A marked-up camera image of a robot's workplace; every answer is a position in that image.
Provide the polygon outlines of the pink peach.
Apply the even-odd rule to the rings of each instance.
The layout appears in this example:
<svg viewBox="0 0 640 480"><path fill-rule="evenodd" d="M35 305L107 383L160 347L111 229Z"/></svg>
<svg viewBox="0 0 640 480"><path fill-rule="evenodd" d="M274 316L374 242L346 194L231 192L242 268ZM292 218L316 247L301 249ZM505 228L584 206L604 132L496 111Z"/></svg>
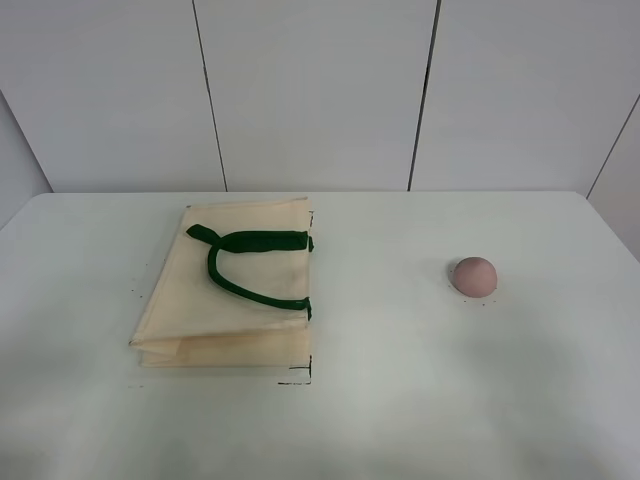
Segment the pink peach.
<svg viewBox="0 0 640 480"><path fill-rule="evenodd" d="M498 286L498 274L494 265L482 257L467 257L457 262L449 271L453 287L470 298L485 298Z"/></svg>

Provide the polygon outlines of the white linen bag green handles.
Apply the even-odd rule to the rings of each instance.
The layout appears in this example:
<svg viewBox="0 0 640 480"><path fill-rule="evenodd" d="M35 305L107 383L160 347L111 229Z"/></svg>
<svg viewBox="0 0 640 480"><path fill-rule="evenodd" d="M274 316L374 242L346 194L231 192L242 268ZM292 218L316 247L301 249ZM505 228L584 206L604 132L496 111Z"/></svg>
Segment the white linen bag green handles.
<svg viewBox="0 0 640 480"><path fill-rule="evenodd" d="M308 198L191 205L129 344L145 367L308 367Z"/></svg>

